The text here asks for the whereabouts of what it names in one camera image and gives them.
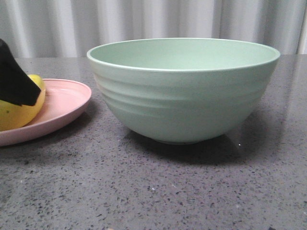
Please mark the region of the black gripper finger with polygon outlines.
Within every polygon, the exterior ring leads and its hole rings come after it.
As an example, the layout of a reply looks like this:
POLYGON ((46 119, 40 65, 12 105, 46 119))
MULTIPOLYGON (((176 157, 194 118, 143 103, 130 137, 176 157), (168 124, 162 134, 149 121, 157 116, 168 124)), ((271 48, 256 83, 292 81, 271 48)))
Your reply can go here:
POLYGON ((18 106, 34 106, 41 89, 14 59, 7 43, 0 41, 0 99, 18 106))

